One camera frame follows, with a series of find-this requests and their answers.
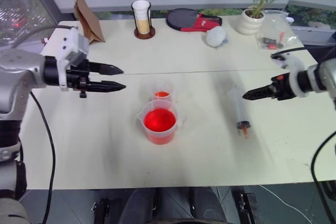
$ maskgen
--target white ball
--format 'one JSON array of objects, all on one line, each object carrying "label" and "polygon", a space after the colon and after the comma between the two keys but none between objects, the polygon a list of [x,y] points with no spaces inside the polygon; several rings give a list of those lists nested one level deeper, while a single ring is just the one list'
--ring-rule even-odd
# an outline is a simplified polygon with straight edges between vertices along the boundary
[{"label": "white ball", "polygon": [[206,43],[211,47],[219,47],[226,37],[226,33],[221,26],[216,26],[206,32]]}]

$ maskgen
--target white table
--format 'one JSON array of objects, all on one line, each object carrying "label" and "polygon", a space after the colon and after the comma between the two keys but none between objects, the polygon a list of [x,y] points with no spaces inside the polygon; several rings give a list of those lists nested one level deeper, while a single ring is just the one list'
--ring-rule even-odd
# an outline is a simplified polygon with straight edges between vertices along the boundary
[{"label": "white table", "polygon": [[[164,20],[153,20],[157,35],[147,41],[133,38],[132,20],[101,24],[107,42],[90,46],[90,59],[112,63],[126,74],[92,79],[117,81],[127,88],[114,93],[88,93],[86,99],[78,98],[78,92],[60,92],[58,87],[35,91],[55,142],[54,189],[312,181],[312,155],[335,129],[336,113],[326,93],[282,102],[247,101],[252,124],[249,139],[239,136],[235,128],[234,111],[226,95],[230,88],[234,84],[245,90],[261,87],[284,72],[269,61],[269,51],[256,48],[253,36],[241,36],[226,27],[233,45],[213,49],[203,45],[201,33],[173,31],[165,27]],[[62,34],[55,31],[43,54],[55,55]],[[174,44],[180,47],[171,49],[169,57],[162,48]],[[240,54],[234,54],[234,45]],[[314,63],[307,52],[297,55],[308,65]],[[148,89],[155,78],[174,84],[174,103],[181,115],[173,141],[162,146],[147,140],[135,118],[149,101]],[[32,101],[20,136],[28,188],[46,189],[51,151]],[[330,172],[334,167],[332,143],[317,162],[320,180],[336,178],[335,172]]]}]

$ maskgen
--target white cup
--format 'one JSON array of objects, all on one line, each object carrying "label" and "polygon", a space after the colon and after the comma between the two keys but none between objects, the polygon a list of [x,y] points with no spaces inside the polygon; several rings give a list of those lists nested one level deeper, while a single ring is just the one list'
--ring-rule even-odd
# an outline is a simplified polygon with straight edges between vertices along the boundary
[{"label": "white cup", "polygon": [[137,24],[136,26],[139,33],[141,34],[148,34],[150,31],[148,19],[150,18],[149,7],[150,3],[146,0],[137,0],[132,3],[132,8],[135,15],[135,22]]},{"label": "white cup", "polygon": [[287,17],[286,20],[290,26],[294,23],[294,19],[292,17]]}]

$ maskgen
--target measuring cup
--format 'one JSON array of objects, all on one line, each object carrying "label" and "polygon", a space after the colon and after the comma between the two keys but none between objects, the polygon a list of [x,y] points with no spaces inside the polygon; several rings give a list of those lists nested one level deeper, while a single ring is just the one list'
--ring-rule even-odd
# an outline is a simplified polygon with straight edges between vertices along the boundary
[{"label": "measuring cup", "polygon": [[172,102],[173,85],[166,80],[159,80],[152,84],[151,88],[152,100],[165,100]]},{"label": "measuring cup", "polygon": [[[165,131],[157,132],[150,130],[145,125],[145,118],[148,113],[154,111],[155,109],[166,109],[170,111],[175,116],[175,123],[173,126]],[[177,128],[177,110],[173,104],[165,100],[153,100],[145,105],[142,111],[137,115],[137,118],[141,121],[142,126],[144,127],[148,139],[154,144],[166,144],[170,142]]]}]

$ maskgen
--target paper bag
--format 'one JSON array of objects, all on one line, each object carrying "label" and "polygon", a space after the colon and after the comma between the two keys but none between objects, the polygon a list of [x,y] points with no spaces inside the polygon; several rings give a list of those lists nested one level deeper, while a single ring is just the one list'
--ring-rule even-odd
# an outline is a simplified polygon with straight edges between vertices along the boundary
[{"label": "paper bag", "polygon": [[89,43],[94,40],[105,42],[100,28],[99,20],[91,11],[85,0],[73,0],[75,2],[75,11],[83,27],[84,36],[88,38]]},{"label": "paper bag", "polygon": [[84,36],[89,39],[89,43],[94,40],[105,42],[99,20],[88,7],[85,0],[77,0],[75,3],[75,10],[79,21],[82,24]]}]

